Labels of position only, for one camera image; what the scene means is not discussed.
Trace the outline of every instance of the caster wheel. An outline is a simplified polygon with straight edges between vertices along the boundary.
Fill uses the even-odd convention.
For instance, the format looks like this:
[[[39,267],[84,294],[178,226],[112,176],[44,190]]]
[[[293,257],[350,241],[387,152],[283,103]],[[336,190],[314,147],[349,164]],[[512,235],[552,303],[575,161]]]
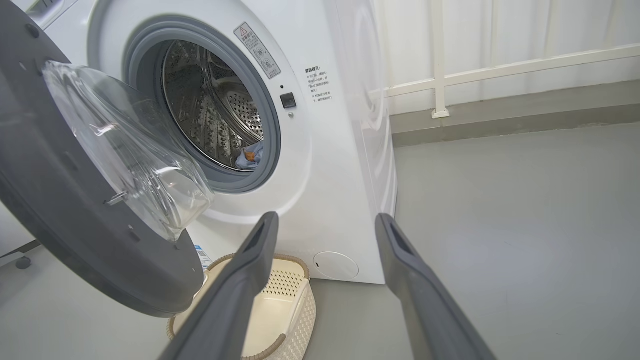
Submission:
[[[15,267],[17,267],[20,270],[24,270],[29,266],[31,266],[31,259],[27,258],[26,256],[23,257],[22,259],[18,259],[18,261],[15,262]]]

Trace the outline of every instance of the gray floor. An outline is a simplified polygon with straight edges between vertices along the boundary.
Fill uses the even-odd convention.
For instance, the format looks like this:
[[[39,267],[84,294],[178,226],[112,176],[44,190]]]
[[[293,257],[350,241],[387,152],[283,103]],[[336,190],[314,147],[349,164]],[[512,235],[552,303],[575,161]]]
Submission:
[[[640,354],[640,124],[397,149],[397,221],[500,359]],[[44,249],[0,268],[3,359],[155,359],[165,320]],[[312,281],[307,360],[411,359],[384,286]]]

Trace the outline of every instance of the sticker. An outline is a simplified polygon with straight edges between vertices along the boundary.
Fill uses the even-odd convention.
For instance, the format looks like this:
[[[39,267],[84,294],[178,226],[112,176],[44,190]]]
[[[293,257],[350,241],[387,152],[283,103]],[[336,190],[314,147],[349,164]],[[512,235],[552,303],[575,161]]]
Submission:
[[[253,57],[260,63],[260,66],[267,74],[267,78],[271,79],[280,73],[280,67],[276,64],[267,48],[260,41],[258,36],[251,30],[245,22],[234,31],[234,34],[242,41],[244,46],[253,54]]]
[[[319,66],[305,69],[307,75],[307,83],[311,90],[311,99],[314,102],[323,102],[333,99],[331,91],[329,91],[329,75],[326,71],[320,69]]]
[[[195,245],[198,256],[200,257],[200,264],[202,264],[202,270],[206,270],[209,265],[213,264],[211,258],[207,255],[199,245]]]

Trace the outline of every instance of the laundry basket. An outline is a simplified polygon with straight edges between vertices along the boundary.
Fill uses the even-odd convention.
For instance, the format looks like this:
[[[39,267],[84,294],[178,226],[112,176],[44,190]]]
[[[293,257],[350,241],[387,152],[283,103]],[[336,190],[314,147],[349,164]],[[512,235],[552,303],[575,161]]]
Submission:
[[[204,285],[191,307],[169,320],[170,339],[233,257],[224,256],[207,268]],[[315,323],[316,301],[309,285],[309,269],[298,258],[276,254],[267,286],[253,301],[242,360],[302,360]]]

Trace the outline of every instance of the stainless steel drum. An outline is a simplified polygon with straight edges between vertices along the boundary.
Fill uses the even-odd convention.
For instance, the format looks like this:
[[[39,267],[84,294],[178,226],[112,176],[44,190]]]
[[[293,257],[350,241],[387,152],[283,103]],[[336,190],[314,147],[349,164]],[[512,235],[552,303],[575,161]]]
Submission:
[[[180,130],[203,155],[236,167],[242,148],[264,139],[258,109],[242,81],[217,56],[176,40],[163,65],[163,92]]]

